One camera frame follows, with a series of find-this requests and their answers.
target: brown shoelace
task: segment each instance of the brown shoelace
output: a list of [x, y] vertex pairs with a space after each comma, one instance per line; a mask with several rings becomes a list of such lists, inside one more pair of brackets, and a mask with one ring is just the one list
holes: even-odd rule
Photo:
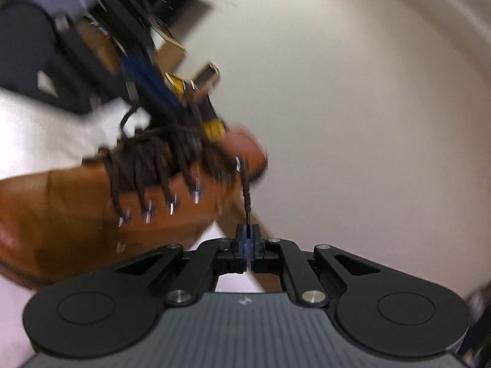
[[135, 111], [136, 109], [131, 109], [120, 123], [121, 138], [117, 148], [99, 148], [98, 156], [90, 159], [103, 162], [106, 166], [110, 176], [111, 200], [119, 217], [119, 225], [126, 224], [130, 219], [130, 213], [124, 211], [119, 202], [122, 182], [128, 184], [131, 190], [137, 191], [141, 211], [150, 221], [153, 206], [144, 195], [144, 189], [149, 184], [148, 174], [152, 173], [152, 177], [160, 185], [169, 210], [173, 213], [179, 201], [169, 189], [172, 176], [182, 173], [190, 192], [200, 192], [199, 179], [192, 178], [190, 172], [193, 162], [201, 162], [203, 169], [215, 179], [224, 180], [225, 177], [225, 181], [230, 183], [234, 182], [235, 174], [239, 171], [244, 188], [245, 209], [249, 216], [249, 181], [243, 161], [230, 157], [217, 143], [211, 142], [201, 126], [169, 125], [163, 128], [137, 129], [135, 135], [129, 137], [123, 128]]

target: white wall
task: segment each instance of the white wall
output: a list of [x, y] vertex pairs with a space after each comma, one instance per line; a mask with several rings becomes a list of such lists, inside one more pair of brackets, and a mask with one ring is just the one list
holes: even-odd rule
[[215, 107], [267, 147], [276, 236], [461, 295], [491, 279], [491, 92], [452, 37], [402, 0], [202, 1], [180, 72], [215, 62]]

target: cardboard box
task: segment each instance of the cardboard box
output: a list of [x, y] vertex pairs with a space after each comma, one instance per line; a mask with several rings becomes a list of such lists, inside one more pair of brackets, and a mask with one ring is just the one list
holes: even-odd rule
[[157, 61], [162, 74], [172, 72], [186, 55], [186, 50], [176, 40], [166, 35], [160, 30], [156, 33], [164, 41], [157, 50]]

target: logo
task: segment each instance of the logo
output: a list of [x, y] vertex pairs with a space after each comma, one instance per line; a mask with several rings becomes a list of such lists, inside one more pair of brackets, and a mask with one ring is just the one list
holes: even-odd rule
[[240, 299], [239, 303], [242, 304], [243, 306], [247, 306], [248, 304], [251, 304], [254, 300], [252, 300], [249, 296], [245, 296], [244, 299]]

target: gray ribbed surface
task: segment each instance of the gray ribbed surface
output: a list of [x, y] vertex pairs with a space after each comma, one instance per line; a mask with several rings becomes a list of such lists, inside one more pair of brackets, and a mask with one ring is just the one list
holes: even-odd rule
[[[240, 300], [251, 299], [246, 305]], [[38, 355], [25, 368], [463, 368], [450, 355], [396, 362], [358, 350], [327, 315], [298, 307], [284, 293], [208, 293], [167, 311], [139, 344], [95, 360]]]

